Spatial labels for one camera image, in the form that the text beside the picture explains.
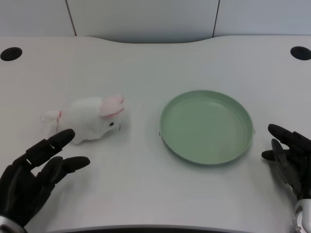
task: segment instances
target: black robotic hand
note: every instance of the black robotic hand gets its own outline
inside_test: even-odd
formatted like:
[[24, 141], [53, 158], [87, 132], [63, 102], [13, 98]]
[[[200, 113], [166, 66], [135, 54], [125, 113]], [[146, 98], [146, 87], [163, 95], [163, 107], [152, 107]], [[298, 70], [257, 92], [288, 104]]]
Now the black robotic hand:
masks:
[[283, 181], [293, 188], [299, 200], [311, 199], [311, 141], [274, 124], [269, 125], [268, 131], [289, 149], [284, 150], [276, 139], [272, 139], [272, 150], [261, 156], [276, 162]]
[[[75, 172], [90, 161], [86, 157], [63, 159], [56, 156], [75, 136], [73, 130], [61, 131], [44, 139], [8, 166], [0, 178], [0, 216], [24, 227], [49, 198], [55, 184], [68, 173]], [[34, 176], [31, 170], [47, 164]]]

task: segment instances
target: green plate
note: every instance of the green plate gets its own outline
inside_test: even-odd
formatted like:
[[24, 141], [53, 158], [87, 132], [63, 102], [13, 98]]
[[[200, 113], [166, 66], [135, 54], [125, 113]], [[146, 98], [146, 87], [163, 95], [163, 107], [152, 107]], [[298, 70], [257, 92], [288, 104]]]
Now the green plate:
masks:
[[253, 123], [237, 101], [200, 90], [184, 93], [166, 105], [160, 133], [179, 156], [198, 164], [229, 162], [251, 145]]

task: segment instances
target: black hole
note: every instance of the black hole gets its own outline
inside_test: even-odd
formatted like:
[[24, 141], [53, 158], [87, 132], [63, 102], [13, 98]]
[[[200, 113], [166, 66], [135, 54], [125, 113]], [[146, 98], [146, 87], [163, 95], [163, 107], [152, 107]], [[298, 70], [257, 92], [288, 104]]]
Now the black hole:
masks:
[[311, 59], [311, 51], [305, 47], [296, 46], [291, 49], [291, 55], [302, 61]]
[[21, 56], [23, 51], [20, 48], [12, 47], [3, 51], [0, 58], [6, 62], [13, 61]]

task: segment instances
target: plate rim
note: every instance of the plate rim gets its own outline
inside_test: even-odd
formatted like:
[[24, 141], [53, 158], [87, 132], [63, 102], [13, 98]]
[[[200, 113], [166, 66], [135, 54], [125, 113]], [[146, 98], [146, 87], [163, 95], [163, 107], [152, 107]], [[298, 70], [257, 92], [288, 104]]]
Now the plate rim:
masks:
[[[165, 139], [165, 137], [164, 137], [164, 135], [163, 135], [163, 130], [162, 130], [162, 122], [163, 122], [163, 117], [164, 117], [163, 114], [164, 114], [166, 108], [168, 107], [168, 105], [170, 105], [171, 102], [173, 102], [175, 99], [179, 98], [179, 97], [182, 96], [182, 95], [185, 95], [185, 94], [191, 93], [191, 92], [202, 92], [202, 91], [203, 91], [203, 92], [213, 92], [213, 93], [220, 94], [220, 95], [226, 96], [227, 98], [230, 98], [230, 99], [234, 100], [236, 103], [238, 103], [238, 104], [246, 111], [246, 113], [247, 113], [247, 115], [248, 115], [248, 117], [249, 117], [249, 119], [250, 119], [250, 121], [251, 121], [251, 127], [252, 127], [251, 131], [252, 131], [252, 134], [251, 134], [251, 136], [250, 136], [250, 138], [249, 138], [248, 144], [245, 146], [245, 148], [242, 150], [242, 152], [241, 152], [238, 156], [236, 156], [236, 157], [234, 157], [234, 158], [227, 159], [227, 160], [225, 160], [225, 161], [223, 161], [223, 162], [221, 162], [221, 163], [200, 163], [200, 162], [191, 160], [191, 159], [189, 159], [189, 158], [187, 158], [187, 157], [184, 157], [184, 156], [180, 155], [179, 153], [177, 153], [174, 149], [172, 149], [172, 148], [170, 147], [170, 145], [167, 143], [167, 139]], [[184, 92], [184, 93], [182, 93], [182, 94], [180, 94], [180, 95], [178, 95], [178, 96], [175, 96], [173, 99], [171, 99], [171, 100], [165, 105], [165, 107], [164, 107], [163, 110], [162, 110], [161, 117], [160, 117], [160, 136], [162, 137], [163, 142], [165, 143], [165, 145], [166, 145], [171, 151], [173, 151], [176, 155], [178, 155], [179, 157], [181, 157], [181, 158], [183, 158], [183, 159], [185, 159], [185, 160], [187, 160], [187, 161], [190, 161], [190, 162], [196, 163], [196, 164], [201, 164], [201, 165], [221, 165], [221, 164], [225, 164], [225, 163], [231, 162], [231, 161], [233, 161], [233, 160], [239, 158], [239, 157], [242, 156], [242, 155], [246, 152], [246, 150], [251, 146], [251, 144], [252, 144], [252, 142], [253, 142], [253, 136], [254, 136], [254, 123], [253, 123], [253, 120], [252, 120], [252, 118], [251, 118], [249, 112], [247, 111], [247, 109], [246, 109], [240, 102], [238, 102], [237, 100], [235, 100], [234, 98], [232, 98], [232, 97], [230, 97], [230, 96], [228, 96], [228, 95], [226, 95], [226, 94], [224, 94], [224, 93], [222, 93], [222, 92], [219, 92], [219, 91], [203, 90], [203, 89], [200, 89], [200, 90], [192, 90], [192, 91]]]

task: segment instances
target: bunny ear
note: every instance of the bunny ear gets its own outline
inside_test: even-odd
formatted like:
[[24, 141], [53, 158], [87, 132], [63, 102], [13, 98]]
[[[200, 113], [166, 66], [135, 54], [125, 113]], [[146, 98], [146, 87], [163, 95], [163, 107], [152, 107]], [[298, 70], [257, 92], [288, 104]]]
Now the bunny ear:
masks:
[[108, 97], [107, 99], [104, 100], [104, 103], [123, 103], [123, 101], [124, 101], [123, 95], [119, 94]]
[[103, 102], [99, 109], [99, 116], [109, 118], [122, 112], [124, 107], [119, 103], [106, 103]]

